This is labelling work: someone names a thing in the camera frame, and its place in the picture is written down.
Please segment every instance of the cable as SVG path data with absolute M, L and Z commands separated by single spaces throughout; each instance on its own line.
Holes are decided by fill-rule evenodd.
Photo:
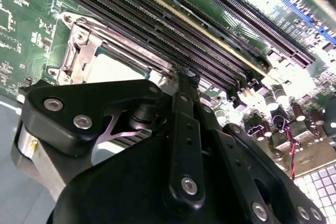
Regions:
M 286 134 L 286 138 L 290 143 L 290 152 L 291 155 L 291 162 L 290 162 L 290 168 L 291 168 L 291 179 L 294 181 L 295 179 L 295 146 L 300 147 L 300 142 L 295 140 L 292 137 L 292 134 L 290 133 L 290 128 L 288 125 L 287 120 L 282 115 L 276 115 L 274 118 L 272 118 L 272 124 L 279 130 L 280 133 L 284 132 Z
M 290 177 L 291 179 L 294 181 L 295 179 L 295 140 L 294 138 L 292 137 L 290 131 L 289 131 L 289 128 L 286 130 L 286 137 L 287 137 L 287 140 L 290 142 L 290 152 L 289 154 L 291 155 L 291 162 L 290 162 L 290 168 L 291 168 L 291 174 L 290 174 Z

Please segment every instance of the silver bolt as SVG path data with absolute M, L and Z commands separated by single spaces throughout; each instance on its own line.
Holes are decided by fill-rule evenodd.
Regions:
M 183 190 L 189 195 L 195 195 L 197 193 L 197 184 L 189 177 L 183 177 L 181 180 Z
M 184 97 L 184 96 L 181 96 L 181 99 L 182 99 L 183 101 L 185 101 L 185 102 L 188 101 L 188 98 L 187 98 L 187 97 Z
M 267 212 L 266 210 L 262 207 L 261 204 L 257 202 L 252 203 L 252 210 L 255 213 L 255 215 L 261 220 L 261 221 L 266 221 L 267 220 Z
M 82 45 L 82 44 L 86 43 L 86 41 L 88 40 L 88 36 L 85 33 L 83 33 L 82 31 L 76 31 L 73 34 L 73 40 L 77 44 Z
M 237 125 L 233 125 L 232 129 L 234 132 L 236 132 L 237 134 L 239 134 L 241 132 L 240 128 Z
M 303 217 L 303 219 L 309 220 L 309 215 L 303 207 L 298 206 L 297 209 L 298 209 L 299 214 Z
M 73 124 L 81 130 L 88 130 L 92 127 L 92 120 L 87 115 L 76 115 L 73 120 Z
M 211 113 L 211 109 L 210 109 L 209 107 L 204 106 L 203 108 L 204 108 L 205 112 L 207 112 L 207 113 Z
M 63 103 L 55 98 L 48 98 L 43 102 L 43 105 L 50 111 L 60 111 L 63 108 Z
M 317 212 L 317 210 L 316 209 L 314 209 L 314 208 L 310 208 L 310 211 L 313 213 L 313 216 L 316 218 L 316 219 L 318 219 L 318 220 L 322 220 L 322 216 L 320 215 L 320 213 L 319 212 Z
M 158 92 L 157 89 L 156 89 L 155 87 L 149 87 L 149 90 L 152 91 L 152 92 L 154 92 L 154 93 L 157 93 L 157 92 Z

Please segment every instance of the motherboard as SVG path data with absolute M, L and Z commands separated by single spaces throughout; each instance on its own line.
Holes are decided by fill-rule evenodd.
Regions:
M 187 69 L 221 125 L 240 125 L 290 171 L 283 125 L 302 159 L 329 141 L 335 36 L 314 0 L 0 0 L 0 93 L 142 78 L 173 92 L 172 73 Z

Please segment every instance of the red wire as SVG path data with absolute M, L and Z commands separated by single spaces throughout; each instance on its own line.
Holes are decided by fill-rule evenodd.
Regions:
M 291 150 L 290 150 L 290 155 L 291 155 L 291 179 L 294 180 L 295 179 L 295 161 L 294 161 L 294 156 L 295 156 L 295 144 L 293 141 L 293 138 L 290 136 L 290 132 L 289 129 L 286 130 L 286 137 L 288 139 L 288 141 L 290 142 L 291 145 Z

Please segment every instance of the electrolytic capacitor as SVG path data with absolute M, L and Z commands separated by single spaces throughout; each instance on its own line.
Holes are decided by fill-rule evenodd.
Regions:
M 264 134 L 265 137 L 270 137 L 272 136 L 272 130 L 271 127 L 269 126 L 269 123 L 266 121 L 263 121 L 261 124 L 264 128 L 262 129 L 262 133 Z
M 258 141 L 262 141 L 262 140 L 265 139 L 265 138 L 264 138 L 264 135 L 263 135 L 263 133 L 262 133 L 262 131 L 258 131 L 258 132 L 255 134 L 255 136 L 256 136 L 256 139 L 257 139 Z
M 315 125 L 323 125 L 323 115 L 319 110 L 312 110 L 310 111 L 310 117 Z
M 277 104 L 277 101 L 275 100 L 275 97 L 273 94 L 268 94 L 265 97 L 265 102 L 266 102 L 266 106 L 270 111 L 276 110 L 279 105 Z
M 304 112 L 302 111 L 302 108 L 298 104 L 294 104 L 292 106 L 293 113 L 295 115 L 295 119 L 298 122 L 304 121 L 306 119 L 306 116 L 304 115 Z
M 226 122 L 226 116 L 224 110 L 217 110 L 215 112 L 219 124 L 224 124 Z
M 281 104 L 287 104 L 288 103 L 288 97 L 284 89 L 280 86 L 276 90 L 274 90 L 274 96 L 277 99 L 278 103 Z

